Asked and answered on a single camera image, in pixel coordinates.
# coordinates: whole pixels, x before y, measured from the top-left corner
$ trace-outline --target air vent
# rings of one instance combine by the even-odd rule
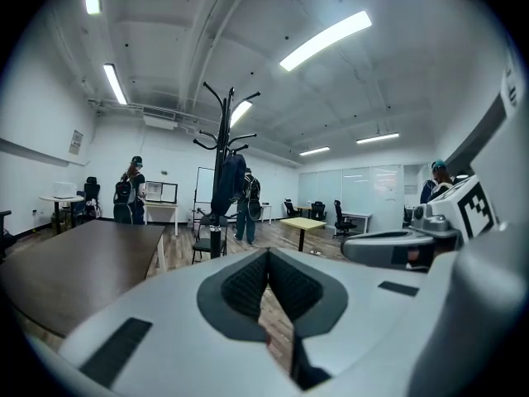
[[[143,120],[149,127],[175,129],[177,114],[170,110],[143,107]]]

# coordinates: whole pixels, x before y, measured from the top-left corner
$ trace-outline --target desk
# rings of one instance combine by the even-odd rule
[[[52,196],[47,196],[47,195],[41,195],[39,197],[39,199],[45,200],[47,202],[54,202],[55,203],[55,229],[57,230],[57,235],[60,234],[59,203],[70,203],[70,205],[69,205],[69,213],[70,213],[70,216],[72,218],[72,228],[75,227],[74,206],[71,203],[84,201],[84,197],[83,196],[76,195],[75,197],[58,198],[58,197],[52,197]]]
[[[299,216],[301,218],[303,217],[303,210],[308,210],[308,218],[311,218],[312,206],[296,206],[295,208],[299,210]]]
[[[343,211],[341,212],[342,216],[344,218],[360,218],[360,219],[364,219],[364,232],[362,233],[367,233],[367,227],[368,227],[368,224],[369,224],[369,218],[371,218],[371,216],[373,216],[372,213],[355,213],[355,212],[347,212],[347,211]]]
[[[265,209],[268,208],[268,224],[272,225],[272,205],[271,204],[263,204],[261,206],[261,210],[263,211],[261,214],[261,222],[265,221]]]
[[[145,202],[145,211],[143,213],[143,220],[145,225],[147,224],[148,211],[149,208],[167,208],[174,210],[174,235],[177,237],[179,235],[179,206],[175,203],[155,203],[155,202]]]
[[[305,241],[305,231],[310,231],[311,229],[316,229],[323,227],[326,222],[313,221],[312,219],[306,218],[290,218],[290,219],[281,219],[281,223],[289,225],[299,229],[299,248],[298,251],[303,251],[303,242]]]
[[[24,316],[64,337],[145,279],[163,231],[87,222],[8,257],[0,280]]]

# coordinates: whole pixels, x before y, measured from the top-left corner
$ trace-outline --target coat rack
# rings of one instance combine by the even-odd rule
[[[208,147],[205,146],[203,143],[201,143],[196,138],[193,140],[193,143],[198,144],[199,146],[205,148],[206,150],[217,150],[217,158],[215,159],[215,175],[213,176],[213,196],[216,195],[219,182],[221,180],[222,176],[222,168],[224,166],[224,160],[226,159],[226,156],[228,152],[237,152],[248,148],[247,144],[244,144],[241,147],[238,148],[230,148],[231,144],[233,142],[242,140],[244,138],[250,138],[253,136],[257,136],[257,134],[248,134],[244,136],[237,136],[233,140],[230,141],[230,122],[231,122],[231,105],[233,103],[233,96],[235,93],[235,89],[233,87],[230,88],[230,91],[228,92],[228,97],[221,100],[221,98],[218,96],[217,93],[211,88],[206,82],[204,82],[204,87],[206,87],[217,99],[219,104],[221,105],[222,110],[222,116],[221,116],[221,124],[218,128],[218,137],[214,136],[213,134],[210,134],[209,132],[205,132],[200,130],[199,132],[203,134],[204,136],[209,136],[215,141],[215,146]],[[257,92],[254,93],[246,98],[243,98],[235,107],[233,110],[237,109],[237,107],[242,102],[250,101],[253,97],[260,96],[261,93]],[[211,233],[211,258],[215,259],[217,257],[221,256],[221,231],[222,228],[220,226],[220,216],[218,213],[214,213],[212,210],[211,213],[208,215],[211,220],[211,225],[209,227],[210,233]]]

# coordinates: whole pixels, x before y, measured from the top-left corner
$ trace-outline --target dark wooden desk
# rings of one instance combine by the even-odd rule
[[[145,279],[163,230],[87,222],[9,257],[0,280],[21,313],[65,337]]]

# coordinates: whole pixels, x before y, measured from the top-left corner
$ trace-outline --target cap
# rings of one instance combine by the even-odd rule
[[[140,167],[143,166],[143,160],[141,159],[140,155],[135,155],[132,158],[131,163],[136,163],[136,166],[140,166]]]
[[[435,162],[431,164],[431,170],[438,170],[439,168],[446,169],[445,162],[441,159],[437,159]]]

